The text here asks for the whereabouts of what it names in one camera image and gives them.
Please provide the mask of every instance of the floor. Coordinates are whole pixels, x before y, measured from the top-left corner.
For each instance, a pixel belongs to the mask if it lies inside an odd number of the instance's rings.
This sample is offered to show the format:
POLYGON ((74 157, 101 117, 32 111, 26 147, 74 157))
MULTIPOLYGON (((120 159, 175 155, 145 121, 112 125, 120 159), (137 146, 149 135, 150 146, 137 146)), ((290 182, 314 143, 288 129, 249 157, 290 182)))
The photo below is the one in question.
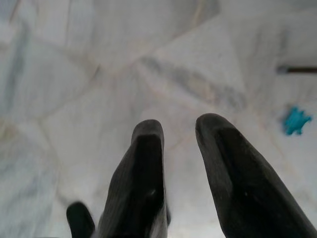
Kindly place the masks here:
POLYGON ((195 121, 229 119, 317 227, 315 0, 0 0, 0 238, 70 238, 75 200, 96 224, 134 126, 161 122, 170 238, 224 237, 195 121))

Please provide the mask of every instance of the blue toy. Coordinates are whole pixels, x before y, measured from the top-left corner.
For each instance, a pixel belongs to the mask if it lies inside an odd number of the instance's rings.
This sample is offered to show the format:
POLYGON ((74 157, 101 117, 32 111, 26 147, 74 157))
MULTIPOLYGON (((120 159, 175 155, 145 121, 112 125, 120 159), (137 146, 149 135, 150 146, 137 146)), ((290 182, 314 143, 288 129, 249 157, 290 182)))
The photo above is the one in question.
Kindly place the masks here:
POLYGON ((294 132, 296 132, 297 135, 301 135, 305 123, 312 120, 312 116, 307 116, 305 115, 305 112, 300 111, 298 107, 293 107, 283 123, 284 132, 286 135, 291 135, 294 132))

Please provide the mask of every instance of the white marble tile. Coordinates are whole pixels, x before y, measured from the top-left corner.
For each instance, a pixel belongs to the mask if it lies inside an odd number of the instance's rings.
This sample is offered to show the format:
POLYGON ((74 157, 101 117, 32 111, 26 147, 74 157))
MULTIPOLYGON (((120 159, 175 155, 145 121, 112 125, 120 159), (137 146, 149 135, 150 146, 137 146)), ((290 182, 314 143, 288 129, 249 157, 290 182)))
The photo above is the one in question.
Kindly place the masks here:
POLYGON ((18 0, 0 0, 0 20, 9 22, 18 0))
POLYGON ((28 121, 17 124, 18 130, 24 134, 30 141, 39 145, 44 150, 50 150, 51 146, 37 121, 28 121))
POLYGON ((16 26, 9 23, 0 22, 0 47, 8 46, 13 40, 16 32, 16 26))
POLYGON ((186 105, 186 101, 182 103, 173 102, 172 100, 160 100, 161 106, 167 113, 170 123, 175 131, 175 136, 178 137, 177 146, 183 140, 195 138, 196 120, 203 114, 216 113, 228 120, 235 118, 236 113, 226 112, 220 107, 207 108, 191 108, 186 105))
POLYGON ((35 30, 38 20, 38 2, 34 0, 20 0, 15 14, 12 16, 12 22, 15 24, 27 25, 35 30))
POLYGON ((305 215, 308 217, 313 226, 317 227, 317 203, 310 194, 309 191, 302 191, 296 194, 296 200, 300 205, 301 209, 304 211, 305 215))
POLYGON ((57 184, 51 151, 0 123, 0 237, 44 237, 57 184))
POLYGON ((245 107, 235 51, 221 17, 215 17, 136 63, 151 88, 196 109, 245 107))
POLYGON ((82 54, 88 54, 94 32, 95 9, 92 0, 71 0, 67 47, 82 54))
POLYGON ((314 0, 220 0, 221 10, 231 21, 271 17, 316 7, 314 0))
POLYGON ((54 198, 50 226, 43 237, 72 238, 66 217, 66 210, 70 203, 71 201, 66 203, 58 196, 54 198))
POLYGON ((69 0, 38 0, 35 34, 46 42, 65 46, 69 0))
POLYGON ((253 108, 270 115, 287 104, 315 100, 315 75, 281 75, 279 65, 315 65, 316 9, 271 19, 246 20, 231 27, 233 42, 253 108))
POLYGON ((0 115, 17 122, 43 117, 81 93, 96 69, 22 29, 0 66, 0 115))
POLYGON ((224 237, 195 137, 165 152, 164 173, 172 217, 168 237, 224 237))
POLYGON ((117 72, 219 13, 215 0, 97 0, 92 56, 117 72))

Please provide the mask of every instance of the marble floor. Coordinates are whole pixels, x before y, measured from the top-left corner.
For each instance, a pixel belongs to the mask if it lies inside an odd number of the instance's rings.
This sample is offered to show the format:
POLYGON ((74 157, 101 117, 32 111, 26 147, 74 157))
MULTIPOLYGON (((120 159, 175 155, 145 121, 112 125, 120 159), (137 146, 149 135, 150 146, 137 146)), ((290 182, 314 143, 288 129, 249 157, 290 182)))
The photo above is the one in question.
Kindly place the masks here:
POLYGON ((266 157, 317 227, 315 0, 0 0, 0 238, 71 238, 98 223, 134 126, 161 122, 170 238, 222 238, 196 118, 218 113, 266 157))

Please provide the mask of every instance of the blue plastic piece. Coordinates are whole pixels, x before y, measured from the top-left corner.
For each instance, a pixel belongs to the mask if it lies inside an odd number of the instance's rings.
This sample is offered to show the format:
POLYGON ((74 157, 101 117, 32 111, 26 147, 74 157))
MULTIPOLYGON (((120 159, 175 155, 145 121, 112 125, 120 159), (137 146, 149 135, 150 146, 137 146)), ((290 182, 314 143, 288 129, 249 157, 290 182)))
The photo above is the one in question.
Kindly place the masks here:
POLYGON ((305 115, 304 111, 300 111, 298 107, 293 107, 290 111, 290 114, 285 119, 283 123, 284 132, 286 135, 291 135, 294 132, 297 135, 303 133, 303 126, 308 122, 312 121, 312 116, 305 115))

